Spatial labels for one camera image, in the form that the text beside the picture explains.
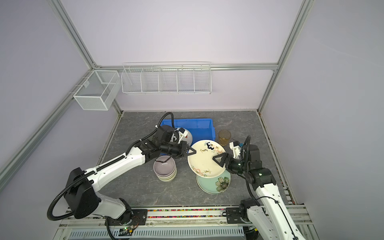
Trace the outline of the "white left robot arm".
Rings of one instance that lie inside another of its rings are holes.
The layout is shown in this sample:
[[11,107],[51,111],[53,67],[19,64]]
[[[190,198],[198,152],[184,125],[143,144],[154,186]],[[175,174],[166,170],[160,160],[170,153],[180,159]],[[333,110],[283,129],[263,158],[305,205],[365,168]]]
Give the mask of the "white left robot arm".
[[186,141],[136,141],[127,152],[102,165],[85,171],[81,168],[72,170],[66,188],[58,196],[65,198],[71,212],[61,216],[61,219],[71,216],[83,219],[89,215],[98,215],[118,220],[121,224],[129,223],[133,217],[129,204],[122,198],[113,199],[99,191],[120,175],[158,158],[161,154],[180,158],[194,155],[196,150]]

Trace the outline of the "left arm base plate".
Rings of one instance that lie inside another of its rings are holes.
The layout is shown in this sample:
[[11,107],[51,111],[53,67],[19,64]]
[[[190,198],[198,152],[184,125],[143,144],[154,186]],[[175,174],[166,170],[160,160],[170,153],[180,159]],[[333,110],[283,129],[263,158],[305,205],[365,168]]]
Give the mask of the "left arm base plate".
[[106,219],[109,226],[143,226],[146,224],[148,209],[133,209],[129,220]]

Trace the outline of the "watermelon pattern plate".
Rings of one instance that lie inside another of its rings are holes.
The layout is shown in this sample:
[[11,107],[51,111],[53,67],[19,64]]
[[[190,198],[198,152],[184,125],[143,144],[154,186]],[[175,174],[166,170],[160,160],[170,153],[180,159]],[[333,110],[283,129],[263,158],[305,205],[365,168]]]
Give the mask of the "watermelon pattern plate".
[[177,140],[177,143],[185,141],[189,146],[192,146],[193,136],[187,129],[177,128],[176,140]]

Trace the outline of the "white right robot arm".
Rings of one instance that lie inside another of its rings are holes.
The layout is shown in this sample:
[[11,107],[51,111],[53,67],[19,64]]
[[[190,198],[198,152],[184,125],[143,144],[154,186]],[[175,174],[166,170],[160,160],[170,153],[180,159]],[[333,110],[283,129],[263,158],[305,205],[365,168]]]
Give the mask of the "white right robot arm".
[[251,196],[239,205],[241,218],[251,222],[264,240],[303,240],[280,195],[272,172],[264,168],[259,158],[250,154],[235,159],[230,154],[213,157],[219,166],[246,180]]

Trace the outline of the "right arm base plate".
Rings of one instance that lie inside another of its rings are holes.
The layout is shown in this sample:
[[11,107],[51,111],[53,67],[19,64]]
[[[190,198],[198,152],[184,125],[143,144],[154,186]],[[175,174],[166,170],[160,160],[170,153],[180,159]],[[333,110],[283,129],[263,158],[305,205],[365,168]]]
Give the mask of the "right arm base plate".
[[239,207],[229,207],[225,208],[225,211],[222,213],[222,216],[226,218],[228,224],[247,224],[241,216],[241,211]]

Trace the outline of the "cream floral plate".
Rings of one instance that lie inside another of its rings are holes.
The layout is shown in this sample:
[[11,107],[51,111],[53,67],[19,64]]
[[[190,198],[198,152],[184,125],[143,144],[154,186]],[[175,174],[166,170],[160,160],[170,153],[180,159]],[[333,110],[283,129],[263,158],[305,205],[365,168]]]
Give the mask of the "cream floral plate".
[[217,164],[213,157],[226,153],[225,149],[215,141],[201,140],[192,145],[196,153],[188,156],[191,170],[202,178],[215,178],[225,171],[225,167]]

